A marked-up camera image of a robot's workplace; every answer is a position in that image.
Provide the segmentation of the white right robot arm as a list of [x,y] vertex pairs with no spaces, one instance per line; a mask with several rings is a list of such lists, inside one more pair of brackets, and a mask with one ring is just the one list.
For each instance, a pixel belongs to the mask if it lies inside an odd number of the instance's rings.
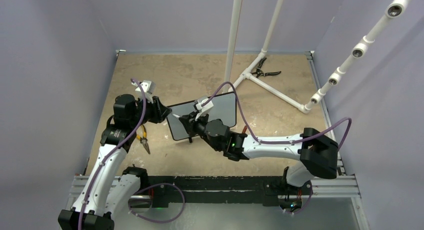
[[178,117],[189,136],[198,135],[212,149],[222,152],[232,161],[255,158],[285,158],[296,160],[281,179],[281,188],[294,193],[314,177],[335,179],[338,175],[337,142],[314,128],[304,128],[300,134],[283,137],[255,137],[230,130],[222,120],[209,120],[208,115],[196,117],[192,112]]

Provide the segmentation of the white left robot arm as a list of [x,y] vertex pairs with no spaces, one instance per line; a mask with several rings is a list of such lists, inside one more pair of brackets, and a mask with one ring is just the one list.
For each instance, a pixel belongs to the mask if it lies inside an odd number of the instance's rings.
[[62,210],[58,223],[63,230],[112,230],[114,219],[133,193],[149,189],[147,171],[129,167],[122,182],[112,187],[118,168],[136,138],[136,130],[146,122],[161,123],[171,114],[157,96],[152,101],[131,94],[115,98],[113,115],[102,132],[100,148],[84,189],[69,210]]

